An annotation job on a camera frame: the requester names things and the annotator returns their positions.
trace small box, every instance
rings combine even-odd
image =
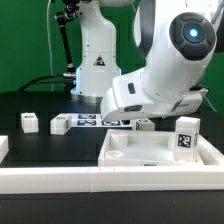
[[[181,117],[176,121],[174,158],[193,162],[198,148],[200,119]]]
[[[51,120],[51,134],[64,135],[72,126],[72,116],[69,114],[59,114]]]
[[[148,118],[131,120],[131,124],[134,131],[155,131],[155,123]]]
[[[22,113],[21,122],[24,133],[39,132],[38,119],[35,113]]]

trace green backdrop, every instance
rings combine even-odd
[[[48,0],[0,1],[0,92],[17,90],[28,81],[50,74],[47,42]],[[59,28],[54,20],[63,10],[60,0],[51,5],[51,36],[54,73],[63,73],[66,62]],[[132,37],[133,8],[103,8],[103,15],[117,28],[117,64],[123,74],[145,65]],[[75,66],[81,63],[81,32],[79,21],[67,25]],[[209,100],[224,115],[224,54],[215,54],[202,84],[211,91]],[[50,90],[50,86],[35,86],[32,90]],[[55,89],[62,90],[62,85]]]

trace black table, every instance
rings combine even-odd
[[[37,113],[38,134],[22,132],[22,112]],[[0,134],[9,136],[10,146],[1,167],[96,166],[106,128],[72,128],[65,136],[51,136],[49,127],[50,120],[58,113],[99,112],[99,105],[74,102],[69,95],[61,92],[1,94]],[[201,118],[201,135],[224,152],[224,118],[203,105],[191,116]],[[170,117],[153,121],[156,130],[174,131],[176,119]],[[0,195],[0,222],[7,224],[210,224],[223,223],[223,211],[224,191]]]

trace white container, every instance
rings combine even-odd
[[[113,136],[121,132],[128,135],[128,142],[124,147],[116,147]],[[198,153],[195,162],[175,160],[173,147],[169,147],[174,138],[174,132],[109,129],[98,158],[98,166],[204,165]]]

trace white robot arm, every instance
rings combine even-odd
[[[137,15],[148,22],[140,20],[135,31],[140,29],[145,35],[139,50],[146,67],[113,79],[101,103],[103,119],[195,112],[208,90],[192,87],[201,80],[213,56],[222,14],[220,11],[215,17],[215,12],[220,4],[223,2],[214,0],[142,0]]]

